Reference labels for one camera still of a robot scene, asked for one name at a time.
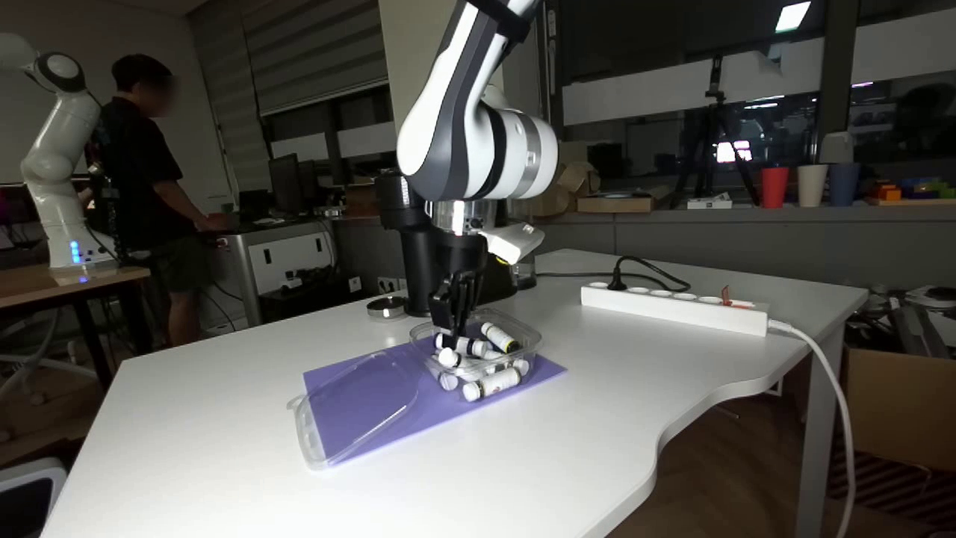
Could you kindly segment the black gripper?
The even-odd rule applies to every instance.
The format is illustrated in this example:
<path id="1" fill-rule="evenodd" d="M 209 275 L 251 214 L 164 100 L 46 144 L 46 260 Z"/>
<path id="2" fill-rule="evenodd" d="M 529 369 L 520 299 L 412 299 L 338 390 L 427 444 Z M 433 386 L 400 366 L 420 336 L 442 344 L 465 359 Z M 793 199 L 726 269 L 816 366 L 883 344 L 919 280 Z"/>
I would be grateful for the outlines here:
<path id="1" fill-rule="evenodd" d="M 433 236 L 433 275 L 438 289 L 432 293 L 432 318 L 439 329 L 465 330 L 476 305 L 481 302 L 487 262 L 485 236 Z"/>

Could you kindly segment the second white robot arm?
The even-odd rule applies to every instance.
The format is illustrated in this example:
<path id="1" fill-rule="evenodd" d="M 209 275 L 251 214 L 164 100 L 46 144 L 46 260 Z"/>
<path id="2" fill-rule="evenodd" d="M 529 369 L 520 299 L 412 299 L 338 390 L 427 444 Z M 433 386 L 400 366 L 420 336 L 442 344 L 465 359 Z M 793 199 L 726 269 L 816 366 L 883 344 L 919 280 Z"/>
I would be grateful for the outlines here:
<path id="1" fill-rule="evenodd" d="M 84 67 L 66 49 L 39 52 L 24 34 L 0 33 L 0 66 L 24 72 L 54 91 L 54 106 L 22 161 L 22 178 L 39 211 L 48 242 L 48 266 L 57 283 L 90 280 L 108 269 L 87 229 L 73 172 L 99 121 L 99 100 L 90 96 Z"/>

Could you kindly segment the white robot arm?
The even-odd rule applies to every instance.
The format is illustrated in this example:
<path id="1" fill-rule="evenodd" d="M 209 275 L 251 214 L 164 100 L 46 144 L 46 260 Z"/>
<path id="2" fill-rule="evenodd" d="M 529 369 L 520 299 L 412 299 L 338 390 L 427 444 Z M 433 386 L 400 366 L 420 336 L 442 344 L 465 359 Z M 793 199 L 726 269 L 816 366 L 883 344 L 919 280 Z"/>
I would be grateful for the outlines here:
<path id="1" fill-rule="evenodd" d="M 453 335 L 469 323 L 487 260 L 476 203 L 538 197 L 560 167 L 551 121 L 481 97 L 493 72 L 526 37 L 536 12 L 538 0 L 457 0 L 424 90 L 397 133 L 400 176 L 438 209 L 448 209 L 432 312 Z"/>

